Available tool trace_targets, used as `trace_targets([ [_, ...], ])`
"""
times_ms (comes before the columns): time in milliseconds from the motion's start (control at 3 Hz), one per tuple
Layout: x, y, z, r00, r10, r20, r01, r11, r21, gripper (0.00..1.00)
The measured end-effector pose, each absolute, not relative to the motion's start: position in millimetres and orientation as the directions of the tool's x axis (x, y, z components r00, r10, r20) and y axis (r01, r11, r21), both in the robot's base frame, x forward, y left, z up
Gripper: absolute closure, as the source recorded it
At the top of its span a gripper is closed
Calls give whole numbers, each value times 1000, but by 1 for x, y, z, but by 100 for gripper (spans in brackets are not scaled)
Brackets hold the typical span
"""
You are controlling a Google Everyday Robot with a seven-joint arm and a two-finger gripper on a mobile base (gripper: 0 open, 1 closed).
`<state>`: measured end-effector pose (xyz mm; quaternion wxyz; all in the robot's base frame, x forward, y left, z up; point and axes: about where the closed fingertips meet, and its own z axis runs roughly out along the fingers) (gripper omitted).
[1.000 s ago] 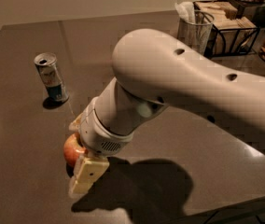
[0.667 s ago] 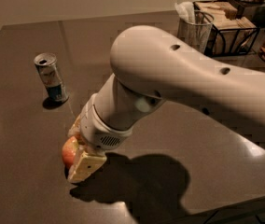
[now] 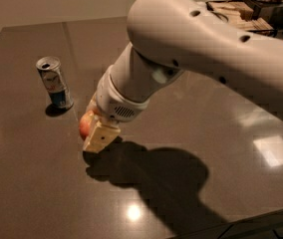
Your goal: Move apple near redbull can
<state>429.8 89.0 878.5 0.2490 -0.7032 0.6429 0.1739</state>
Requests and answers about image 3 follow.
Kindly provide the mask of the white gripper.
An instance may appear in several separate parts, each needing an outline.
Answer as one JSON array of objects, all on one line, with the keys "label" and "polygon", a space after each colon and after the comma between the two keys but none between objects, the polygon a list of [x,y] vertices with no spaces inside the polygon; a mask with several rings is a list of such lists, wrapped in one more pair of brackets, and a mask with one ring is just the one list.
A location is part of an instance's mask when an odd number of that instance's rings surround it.
[{"label": "white gripper", "polygon": [[[115,87],[109,66],[99,80],[96,94],[89,101],[86,112],[97,114],[99,111],[108,120],[129,122],[143,112],[149,100],[142,103],[130,101]],[[91,115],[89,135],[83,144],[83,151],[99,153],[106,148],[121,132],[117,122],[106,121],[97,115]]]}]

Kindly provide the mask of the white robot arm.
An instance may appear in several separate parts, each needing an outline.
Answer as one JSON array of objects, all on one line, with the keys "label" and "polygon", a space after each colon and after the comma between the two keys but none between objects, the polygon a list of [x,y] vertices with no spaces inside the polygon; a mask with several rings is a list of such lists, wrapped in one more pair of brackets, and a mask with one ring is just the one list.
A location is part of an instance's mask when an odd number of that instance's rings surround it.
[{"label": "white robot arm", "polygon": [[185,71],[223,80],[283,120],[283,40],[232,27],[193,0],[136,0],[127,30],[128,45],[87,106],[85,151],[102,151],[121,123],[134,120]]}]

